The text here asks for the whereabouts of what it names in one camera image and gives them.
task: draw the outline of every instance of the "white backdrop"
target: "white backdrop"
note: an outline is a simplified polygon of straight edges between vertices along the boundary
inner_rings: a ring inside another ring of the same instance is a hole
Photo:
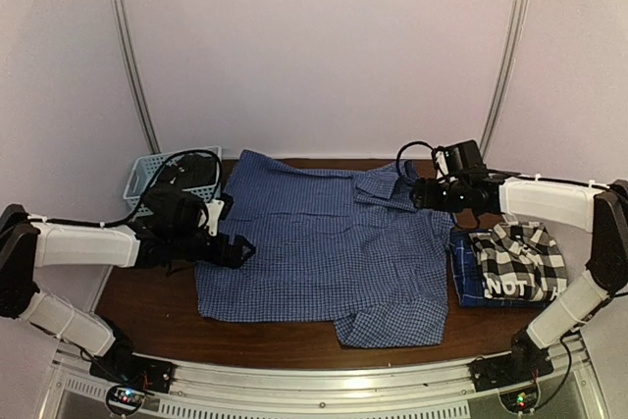
[[[511,0],[127,0],[164,150],[394,156],[479,138]]]
[[[531,0],[492,167],[612,182],[628,178],[628,0]],[[591,238],[552,226],[582,271]],[[628,410],[628,298],[583,330],[611,417]]]
[[[0,0],[0,208],[68,218],[125,214],[132,160],[146,154],[109,0]],[[101,268],[37,271],[86,308]],[[0,418],[33,417],[56,342],[0,320]]]

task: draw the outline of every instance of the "garment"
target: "garment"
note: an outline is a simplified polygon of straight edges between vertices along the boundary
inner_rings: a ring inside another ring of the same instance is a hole
[[[552,301],[567,288],[560,250],[542,223],[499,223],[469,235],[486,282],[486,298]]]
[[[220,230],[257,247],[241,269],[196,268],[202,316],[233,322],[333,320],[342,344],[442,340],[452,220],[417,211],[394,166],[299,170],[244,151]]]
[[[453,273],[453,284],[460,306],[545,308],[549,305],[546,301],[484,297],[485,279],[482,275],[482,266],[478,262],[475,250],[471,244],[469,232],[451,232],[449,237],[449,257],[451,272]]]

